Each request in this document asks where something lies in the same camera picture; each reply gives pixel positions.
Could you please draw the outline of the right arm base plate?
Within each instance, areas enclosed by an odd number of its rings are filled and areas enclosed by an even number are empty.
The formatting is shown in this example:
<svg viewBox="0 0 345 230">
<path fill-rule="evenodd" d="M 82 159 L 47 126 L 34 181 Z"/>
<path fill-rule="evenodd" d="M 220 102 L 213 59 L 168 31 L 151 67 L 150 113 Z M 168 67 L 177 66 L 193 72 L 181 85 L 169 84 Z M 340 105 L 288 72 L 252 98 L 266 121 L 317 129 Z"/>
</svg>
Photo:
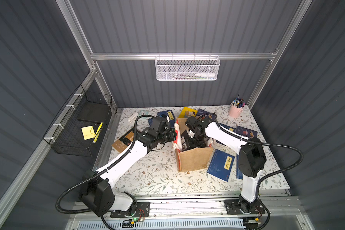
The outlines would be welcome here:
<svg viewBox="0 0 345 230">
<path fill-rule="evenodd" d="M 266 210 L 259 199 L 254 202 L 248 202 L 245 199 L 227 199 L 224 200 L 224 207 L 228 215 L 266 214 Z"/>
</svg>

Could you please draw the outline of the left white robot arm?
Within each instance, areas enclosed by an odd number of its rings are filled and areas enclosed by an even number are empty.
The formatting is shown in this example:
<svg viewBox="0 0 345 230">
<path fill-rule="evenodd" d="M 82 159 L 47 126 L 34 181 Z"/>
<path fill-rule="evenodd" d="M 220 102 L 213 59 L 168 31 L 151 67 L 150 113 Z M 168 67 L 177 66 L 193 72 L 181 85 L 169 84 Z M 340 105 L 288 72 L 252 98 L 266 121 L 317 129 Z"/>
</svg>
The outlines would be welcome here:
<svg viewBox="0 0 345 230">
<path fill-rule="evenodd" d="M 173 142 L 176 132 L 164 117 L 151 117 L 152 125 L 142 132 L 136 131 L 132 143 L 111 162 L 96 171 L 88 170 L 82 181 L 66 189 L 57 199 L 55 208 L 63 214 L 93 212 L 102 217 L 109 210 L 128 211 L 136 199 L 128 194 L 114 193 L 113 188 L 120 177 L 138 160 L 150 153 L 159 144 Z M 61 206 L 62 199 L 76 188 L 80 189 L 79 200 L 86 209 L 69 210 Z"/>
</svg>

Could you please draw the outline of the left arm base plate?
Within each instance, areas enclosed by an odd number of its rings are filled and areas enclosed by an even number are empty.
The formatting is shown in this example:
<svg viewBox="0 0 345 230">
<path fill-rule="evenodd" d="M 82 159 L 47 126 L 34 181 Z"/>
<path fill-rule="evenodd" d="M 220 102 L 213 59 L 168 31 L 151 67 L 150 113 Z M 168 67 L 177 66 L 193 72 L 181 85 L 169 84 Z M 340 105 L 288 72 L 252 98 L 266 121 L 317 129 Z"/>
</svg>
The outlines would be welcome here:
<svg viewBox="0 0 345 230">
<path fill-rule="evenodd" d="M 150 202 L 133 203 L 127 211 L 114 210 L 111 212 L 111 218 L 146 218 L 149 217 Z"/>
</svg>

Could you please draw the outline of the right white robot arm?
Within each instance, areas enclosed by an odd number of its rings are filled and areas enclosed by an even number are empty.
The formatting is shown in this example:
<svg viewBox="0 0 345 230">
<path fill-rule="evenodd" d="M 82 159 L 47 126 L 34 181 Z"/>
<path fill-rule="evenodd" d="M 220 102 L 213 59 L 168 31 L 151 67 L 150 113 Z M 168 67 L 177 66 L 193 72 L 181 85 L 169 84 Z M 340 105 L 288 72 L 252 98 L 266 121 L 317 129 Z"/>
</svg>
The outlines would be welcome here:
<svg viewBox="0 0 345 230">
<path fill-rule="evenodd" d="M 242 190 L 239 196 L 240 210 L 243 214 L 250 214 L 255 210 L 256 206 L 261 205 L 259 189 L 264 180 L 295 168 L 304 159 L 303 152 L 298 148 L 283 144 L 261 142 L 260 139 L 255 137 L 249 138 L 239 136 L 239 134 L 220 125 L 216 119 L 208 117 L 189 117 L 186 120 L 185 125 L 194 133 L 194 138 L 197 140 L 212 138 L 237 152 L 239 158 L 239 170 L 243 174 Z M 299 154 L 299 159 L 288 167 L 262 176 L 261 174 L 267 161 L 263 149 L 264 146 L 293 150 Z"/>
</svg>

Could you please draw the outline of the brown gold scroll book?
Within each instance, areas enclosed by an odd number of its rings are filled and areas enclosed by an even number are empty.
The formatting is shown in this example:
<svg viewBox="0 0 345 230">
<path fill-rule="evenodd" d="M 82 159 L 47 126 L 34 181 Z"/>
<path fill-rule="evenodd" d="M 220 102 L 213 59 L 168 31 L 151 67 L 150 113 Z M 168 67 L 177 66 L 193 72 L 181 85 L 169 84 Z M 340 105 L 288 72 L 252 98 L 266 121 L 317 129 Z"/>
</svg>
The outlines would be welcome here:
<svg viewBox="0 0 345 230">
<path fill-rule="evenodd" d="M 122 153 L 133 141 L 134 138 L 134 128 L 131 128 L 128 132 L 126 132 L 123 136 L 121 136 L 118 140 L 116 140 L 112 147 Z"/>
</svg>

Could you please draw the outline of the jute canvas bag red trim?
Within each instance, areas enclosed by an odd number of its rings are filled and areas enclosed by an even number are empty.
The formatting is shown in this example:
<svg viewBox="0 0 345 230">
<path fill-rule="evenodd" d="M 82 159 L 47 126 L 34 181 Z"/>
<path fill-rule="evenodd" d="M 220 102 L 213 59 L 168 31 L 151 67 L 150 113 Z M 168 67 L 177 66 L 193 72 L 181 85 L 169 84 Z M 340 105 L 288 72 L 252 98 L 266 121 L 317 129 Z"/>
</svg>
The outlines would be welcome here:
<svg viewBox="0 0 345 230">
<path fill-rule="evenodd" d="M 208 167 L 214 149 L 207 144 L 193 144 L 190 130 L 186 126 L 186 118 L 177 118 L 174 125 L 176 140 L 173 149 L 177 159 L 178 172 L 203 170 Z"/>
</svg>

